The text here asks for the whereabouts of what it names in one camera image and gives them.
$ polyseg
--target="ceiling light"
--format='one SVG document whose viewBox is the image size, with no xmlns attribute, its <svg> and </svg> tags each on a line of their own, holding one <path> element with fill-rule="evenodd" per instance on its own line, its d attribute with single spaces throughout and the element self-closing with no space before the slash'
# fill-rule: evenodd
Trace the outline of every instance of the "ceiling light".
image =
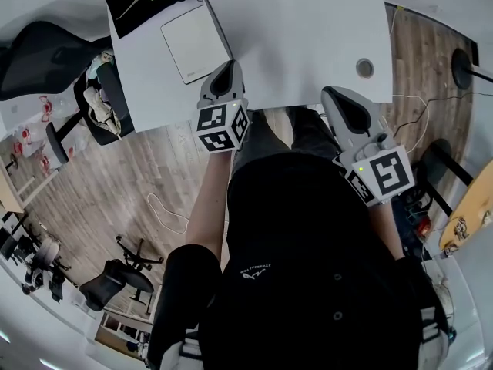
<svg viewBox="0 0 493 370">
<path fill-rule="evenodd" d="M 49 367 L 49 368 L 52 368 L 53 370 L 61 370 L 60 367 L 56 367 L 55 365 L 52 365 L 50 362 L 47 362 L 46 360 L 44 359 L 39 359 L 39 361 L 45 365 L 46 367 Z"/>
<path fill-rule="evenodd" d="M 1 330 L 0 330 L 0 337 L 10 344 L 10 338 L 8 338 L 8 336 Z"/>
</svg>

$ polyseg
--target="wooden floor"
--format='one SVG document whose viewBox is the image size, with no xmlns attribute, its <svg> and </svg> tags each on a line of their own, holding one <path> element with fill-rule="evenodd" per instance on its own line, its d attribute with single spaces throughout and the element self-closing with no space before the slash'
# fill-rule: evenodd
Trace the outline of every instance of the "wooden floor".
<svg viewBox="0 0 493 370">
<path fill-rule="evenodd" d="M 394 13 L 394 8 L 387 8 L 389 28 Z M 450 72 L 451 54 L 459 46 L 471 52 L 470 42 L 458 33 L 420 16 L 399 12 L 392 34 L 395 94 L 418 95 L 425 100 L 459 95 Z M 422 108 L 418 99 L 405 98 L 395 98 L 394 104 L 382 106 L 390 128 L 415 119 Z M 454 158 L 460 160 L 471 119 L 470 96 L 432 103 L 430 114 L 426 136 L 411 158 L 419 158 L 431 141 L 444 137 L 452 144 Z M 267 117 L 276 134 L 290 145 L 292 133 L 283 110 L 268 111 Z M 408 149 L 422 134 L 425 118 L 399 132 L 397 139 Z M 5 162 L 11 149 L 11 140 L 0 144 Z M 68 275 L 77 284 L 98 275 L 107 260 L 122 259 L 115 241 L 118 234 L 131 248 L 144 237 L 143 255 L 166 259 L 184 239 L 159 224 L 146 198 L 155 193 L 168 210 L 188 217 L 206 163 L 207 154 L 194 141 L 189 123 L 133 133 L 108 146 L 91 140 L 87 149 L 65 165 L 32 201 L 27 208 L 29 221 L 35 230 L 42 222 L 61 240 L 64 263 L 72 266 Z M 35 159 L 21 159 L 13 176 L 16 187 L 31 175 L 42 176 Z M 446 195 L 451 185 L 451 176 L 446 176 L 441 193 Z M 159 215 L 172 229 L 184 229 L 183 220 L 163 211 Z M 163 271 L 164 265 L 146 271 L 156 288 Z M 121 292 L 112 306 L 126 310 L 133 293 Z M 144 309 L 138 304 L 133 312 L 143 313 Z"/>
</svg>

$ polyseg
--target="printed logo on shirt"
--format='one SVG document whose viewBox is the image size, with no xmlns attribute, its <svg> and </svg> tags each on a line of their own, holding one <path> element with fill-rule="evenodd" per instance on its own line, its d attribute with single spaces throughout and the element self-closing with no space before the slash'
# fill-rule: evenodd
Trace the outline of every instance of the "printed logo on shirt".
<svg viewBox="0 0 493 370">
<path fill-rule="evenodd" d="M 270 267 L 270 264 L 260 264 L 258 266 L 249 267 L 243 271 L 241 271 L 241 275 L 243 278 L 247 280 L 254 280 L 259 277 L 267 268 Z"/>
</svg>

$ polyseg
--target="black t-shirt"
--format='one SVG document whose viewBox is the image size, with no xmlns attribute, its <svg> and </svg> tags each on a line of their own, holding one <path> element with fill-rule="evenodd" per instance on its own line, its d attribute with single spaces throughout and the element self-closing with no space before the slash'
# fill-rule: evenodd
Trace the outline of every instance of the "black t-shirt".
<svg viewBox="0 0 493 370">
<path fill-rule="evenodd" d="M 329 160 L 285 153 L 249 163 L 228 207 L 223 273 L 198 245 L 167 260 L 152 366 L 199 324 L 206 370 L 417 368 L 425 274 L 393 259 Z"/>
</svg>

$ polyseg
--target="black pants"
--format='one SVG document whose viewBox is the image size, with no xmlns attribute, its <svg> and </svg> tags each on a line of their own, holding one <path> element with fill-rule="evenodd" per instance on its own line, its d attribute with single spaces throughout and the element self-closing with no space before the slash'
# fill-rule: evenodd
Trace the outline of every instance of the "black pants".
<svg viewBox="0 0 493 370">
<path fill-rule="evenodd" d="M 311 153 L 332 160 L 340 148 L 325 122 L 316 111 L 303 106 L 286 108 L 293 127 L 291 149 L 270 129 L 263 111 L 248 112 L 252 124 L 246 132 L 243 147 L 233 161 L 233 174 L 247 163 L 285 152 Z"/>
</svg>

